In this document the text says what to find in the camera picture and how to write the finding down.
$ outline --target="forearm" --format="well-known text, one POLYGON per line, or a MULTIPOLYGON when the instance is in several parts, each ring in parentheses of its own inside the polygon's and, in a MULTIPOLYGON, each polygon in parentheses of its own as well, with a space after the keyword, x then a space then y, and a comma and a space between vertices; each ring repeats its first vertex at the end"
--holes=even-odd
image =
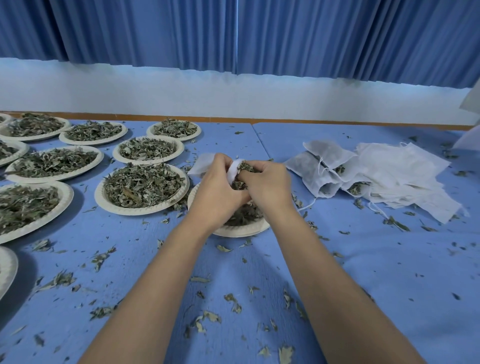
POLYGON ((424 362, 294 208, 267 217, 330 364, 424 362))
POLYGON ((163 362, 185 287, 208 235, 187 215, 79 363, 163 362))

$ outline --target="brown baseboard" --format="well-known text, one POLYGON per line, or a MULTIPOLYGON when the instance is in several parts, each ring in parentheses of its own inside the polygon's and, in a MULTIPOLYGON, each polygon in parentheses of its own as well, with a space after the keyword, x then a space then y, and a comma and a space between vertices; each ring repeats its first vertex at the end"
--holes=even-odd
MULTIPOLYGON (((10 114, 16 118, 20 117, 25 111, 0 111, 0 113, 10 114)), ((118 121, 162 121, 166 117, 181 120, 191 120, 198 122, 244 122, 256 124, 258 122, 290 122, 307 124, 342 124, 342 125, 376 125, 376 126, 414 126, 431 127, 441 130, 470 130, 473 125, 444 125, 444 124, 404 124, 388 122, 362 122, 362 121, 328 121, 328 120, 292 120, 292 119, 248 119, 248 118, 217 118, 203 116, 164 116, 164 115, 130 115, 130 114, 93 114, 89 112, 48 112, 52 116, 71 120, 118 120, 118 121)))

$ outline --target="paper plate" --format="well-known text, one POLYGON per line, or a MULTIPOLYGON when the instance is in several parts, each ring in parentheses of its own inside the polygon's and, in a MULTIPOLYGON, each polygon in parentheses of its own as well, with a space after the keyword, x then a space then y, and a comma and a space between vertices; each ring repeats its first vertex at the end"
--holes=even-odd
POLYGON ((56 119, 58 121, 61 121, 64 124, 64 126, 62 126, 60 129, 55 130, 54 132, 51 132, 51 133, 45 133, 45 134, 33 135, 33 136, 10 136, 8 133, 7 123, 4 122, 0 124, 0 139, 19 140, 21 142, 31 142, 34 140, 48 139, 60 134, 61 132, 64 132, 65 130, 70 128, 72 125, 67 119, 62 119, 62 118, 56 118, 56 119))
MULTIPOLYGON (((174 139, 185 141, 185 140, 190 140, 190 139, 196 138, 200 135, 200 133, 202 132, 202 129, 200 128, 200 126, 198 126, 198 124, 195 124, 194 122, 191 122, 191 121, 189 121, 189 122, 197 127, 197 131, 195 133, 193 133, 192 135, 183 136, 182 138, 174 138, 174 139)), ((160 135, 157 135, 157 134, 153 134, 153 130, 154 130, 155 126, 161 125, 161 123, 162 122, 157 122, 153 125, 150 125, 147 129, 147 136, 160 136, 160 135)))
POLYGON ((11 146, 12 148, 17 149, 15 153, 11 156, 6 157, 4 159, 0 159, 0 167, 4 166, 5 164, 9 164, 14 160, 23 156, 26 152, 28 152, 29 146, 24 142, 14 141, 14 140, 5 140, 3 141, 6 145, 11 146))
MULTIPOLYGON (((18 182, 18 183, 46 183, 46 182, 52 182, 52 181, 61 181, 61 180, 66 180, 68 178, 76 177, 79 174, 82 174, 82 173, 87 172, 88 170, 91 170, 92 168, 99 165, 99 163, 103 159, 103 152, 101 150, 97 149, 97 148, 92 147, 92 146, 62 146, 60 148, 50 148, 50 149, 41 150, 40 153, 48 152, 48 151, 53 150, 53 149, 74 149, 75 150, 77 148, 79 148, 79 149, 81 149, 85 152, 90 152, 90 151, 96 152, 97 156, 93 160, 92 163, 87 164, 85 167, 79 168, 79 169, 74 170, 72 172, 58 174, 56 176, 28 178, 28 177, 17 176, 16 174, 5 174, 5 178, 9 181, 18 182)), ((5 172, 13 171, 16 163, 18 163, 18 160, 16 160, 11 165, 9 165, 7 167, 7 169, 5 170, 5 172)))
MULTIPOLYGON (((200 184, 196 185, 190 194, 188 195, 187 199, 187 207, 190 210, 190 206, 197 194, 197 190, 200 184)), ((270 227, 270 224, 262 218, 256 222, 253 222, 248 225, 244 226, 222 226, 221 228, 215 230, 213 232, 214 235, 224 236, 226 238, 244 238, 246 236, 252 236, 258 234, 259 232, 265 231, 270 227)))
POLYGON ((148 214, 153 214, 154 212, 165 210, 166 208, 169 208, 170 206, 173 206, 174 204, 179 202, 186 195, 190 187, 190 179, 188 178, 188 176, 185 174, 184 171, 169 164, 167 164, 167 166, 169 166, 172 171, 178 173, 186 181, 186 184, 180 187, 177 193, 174 194, 167 201, 162 202, 161 204, 158 204, 158 205, 154 205, 150 207, 139 207, 139 208, 128 208, 128 207, 120 207, 120 206, 114 205, 108 200, 107 195, 105 194, 105 191, 103 189, 103 185, 105 184, 105 178, 103 178, 102 182, 100 182, 95 189, 95 202, 102 209, 117 215, 126 215, 126 216, 148 215, 148 214))
POLYGON ((17 255, 12 250, 0 246, 0 300, 12 285, 17 270, 17 255))
MULTIPOLYGON (((13 184, 7 184, 6 186, 0 187, 0 191, 8 190, 10 188, 13 188, 17 186, 18 184, 13 183, 13 184)), ((37 230, 38 228, 41 228, 45 224, 49 223, 52 221, 54 218, 56 218, 58 215, 60 215, 65 209, 68 207, 68 205, 72 202, 73 200, 73 189, 62 182, 47 182, 47 183, 40 183, 40 184, 28 184, 29 187, 31 188, 46 188, 46 187, 56 187, 58 190, 59 198, 60 201, 58 205, 56 205, 48 214, 45 216, 39 218, 38 220, 31 222, 28 225, 23 226, 22 228, 19 228, 17 230, 11 231, 9 233, 0 235, 0 244, 4 244, 6 242, 9 242, 10 240, 17 239, 21 236, 24 236, 32 231, 37 230)))
POLYGON ((8 115, 8 114, 2 114, 2 113, 0 113, 0 116, 5 119, 4 121, 0 121, 0 125, 2 125, 3 123, 6 124, 6 123, 12 121, 12 119, 13 119, 13 116, 12 116, 12 115, 8 115))
POLYGON ((67 137, 67 131, 75 126, 75 125, 72 125, 66 131, 60 133, 59 139, 60 139, 61 142, 64 142, 66 144, 72 144, 74 146, 96 146, 96 145, 99 145, 99 144, 106 144, 106 143, 113 142, 114 140, 120 139, 128 132, 128 128, 125 125, 123 125, 121 122, 100 121, 99 123, 102 124, 104 122, 109 122, 112 125, 120 125, 121 126, 120 133, 115 134, 114 136, 111 136, 110 138, 91 140, 89 142, 81 142, 81 141, 69 139, 67 137))
POLYGON ((122 157, 120 155, 120 145, 128 142, 128 140, 118 144, 115 149, 113 150, 112 152, 112 156, 119 162, 122 162, 122 163, 132 163, 132 164, 135 164, 135 165, 138 165, 138 164, 157 164, 157 163, 163 163, 163 162, 166 162, 168 160, 171 160, 173 158, 176 158, 178 157, 180 154, 182 154, 182 152, 184 151, 185 149, 185 146, 183 145, 183 143, 180 141, 180 139, 175 139, 175 138, 171 138, 169 136, 164 136, 164 135, 156 135, 156 136, 140 136, 140 137, 137 137, 137 138, 133 138, 133 139, 156 139, 156 140, 165 140, 166 142, 173 142, 175 143, 175 145, 177 146, 177 150, 175 153, 167 156, 167 157, 163 157, 163 158, 157 158, 157 159, 148 159, 148 160, 137 160, 137 159, 128 159, 128 158, 125 158, 125 157, 122 157))

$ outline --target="wall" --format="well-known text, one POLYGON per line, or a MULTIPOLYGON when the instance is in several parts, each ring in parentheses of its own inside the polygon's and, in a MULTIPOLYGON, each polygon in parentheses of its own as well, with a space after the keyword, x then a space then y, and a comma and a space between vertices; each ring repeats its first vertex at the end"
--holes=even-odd
POLYGON ((0 110, 474 125, 469 89, 0 59, 0 110))

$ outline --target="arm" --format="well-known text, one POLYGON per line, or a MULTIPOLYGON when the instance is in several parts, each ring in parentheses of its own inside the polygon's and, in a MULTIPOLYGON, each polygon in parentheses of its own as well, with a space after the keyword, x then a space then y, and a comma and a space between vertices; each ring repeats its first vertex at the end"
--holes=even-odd
POLYGON ((234 191, 226 170, 232 160, 217 154, 183 221, 95 337, 79 364, 161 363, 180 303, 207 237, 242 204, 248 191, 234 191))
POLYGON ((327 361, 424 363, 298 214, 285 167, 273 162, 249 163, 262 173, 242 171, 239 179, 247 184, 272 227, 327 361))

